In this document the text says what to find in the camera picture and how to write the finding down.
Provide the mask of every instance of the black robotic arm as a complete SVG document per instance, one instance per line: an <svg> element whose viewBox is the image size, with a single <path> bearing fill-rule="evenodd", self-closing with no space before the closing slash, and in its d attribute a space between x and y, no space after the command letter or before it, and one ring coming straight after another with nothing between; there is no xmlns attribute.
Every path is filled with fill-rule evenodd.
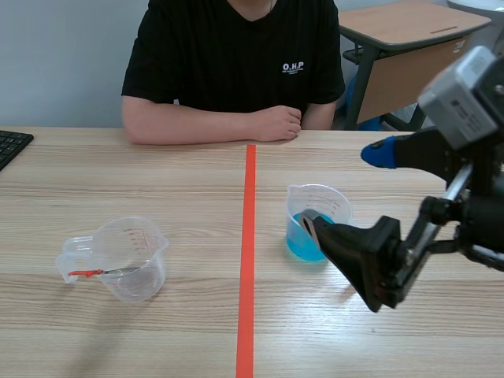
<svg viewBox="0 0 504 378"><path fill-rule="evenodd" d="M504 58L477 47L449 67L420 98L440 126L390 137L362 151L380 168L409 167L447 182L442 198L427 197L406 240L399 220L381 217L370 229L329 224L308 209L300 224L373 312L407 296L431 254L460 252L504 272ZM436 242L457 221L454 239Z"/></svg>

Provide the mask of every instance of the plastic measuring cup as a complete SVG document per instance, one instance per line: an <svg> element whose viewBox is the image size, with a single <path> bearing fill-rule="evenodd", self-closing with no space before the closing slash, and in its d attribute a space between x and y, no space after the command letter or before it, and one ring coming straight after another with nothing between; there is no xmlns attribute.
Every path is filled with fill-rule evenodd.
<svg viewBox="0 0 504 378"><path fill-rule="evenodd" d="M287 246L303 260L323 260L325 255L299 225L299 214L306 209L321 213L327 222L350 224L352 206L344 195L325 185L291 185L288 188Z"/></svg>
<svg viewBox="0 0 504 378"><path fill-rule="evenodd" d="M165 282L163 252L168 240L151 220L127 217L114 220L93 236L73 238L63 244L56 266L67 284L76 271L102 270L97 277L124 302L140 302L156 294Z"/></svg>

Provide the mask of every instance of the red tape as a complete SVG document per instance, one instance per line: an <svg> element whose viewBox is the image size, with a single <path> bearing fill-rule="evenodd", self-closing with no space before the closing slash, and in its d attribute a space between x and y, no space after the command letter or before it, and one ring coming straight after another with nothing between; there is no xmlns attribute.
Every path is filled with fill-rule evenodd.
<svg viewBox="0 0 504 378"><path fill-rule="evenodd" d="M249 145L243 196L236 378L254 378L255 180L256 146Z"/></svg>

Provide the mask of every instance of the gray wall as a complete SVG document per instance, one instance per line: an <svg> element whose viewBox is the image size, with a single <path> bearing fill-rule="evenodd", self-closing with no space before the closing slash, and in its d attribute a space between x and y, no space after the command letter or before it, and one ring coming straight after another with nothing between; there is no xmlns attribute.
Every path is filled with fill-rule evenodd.
<svg viewBox="0 0 504 378"><path fill-rule="evenodd" d="M335 3L348 10L395 1ZM0 125L120 127L120 88L147 3L0 0ZM343 64L348 79L355 67Z"/></svg>

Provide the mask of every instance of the desk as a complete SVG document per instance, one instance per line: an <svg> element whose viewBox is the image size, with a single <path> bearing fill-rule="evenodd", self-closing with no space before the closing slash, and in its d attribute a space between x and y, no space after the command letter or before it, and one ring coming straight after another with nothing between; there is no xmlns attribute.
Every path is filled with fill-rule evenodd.
<svg viewBox="0 0 504 378"><path fill-rule="evenodd" d="M401 1L341 12L339 23L341 34L355 43L343 56L359 66L345 129L386 114L391 126L412 131L424 123L420 107L409 123L390 112L415 103L463 55L468 36L491 20L426 1Z"/></svg>
<svg viewBox="0 0 504 378"><path fill-rule="evenodd" d="M35 141L0 172L0 376L235 376L245 144L130 146L121 130L18 128ZM443 183L367 166L383 134L302 132L259 145L255 376L501 376L504 279L459 256L432 258L399 310L370 313L331 265L284 251L292 183L326 183L373 224L407 231ZM62 242L117 217L152 217L171 241L159 295L116 300L97 280L66 285Z"/></svg>

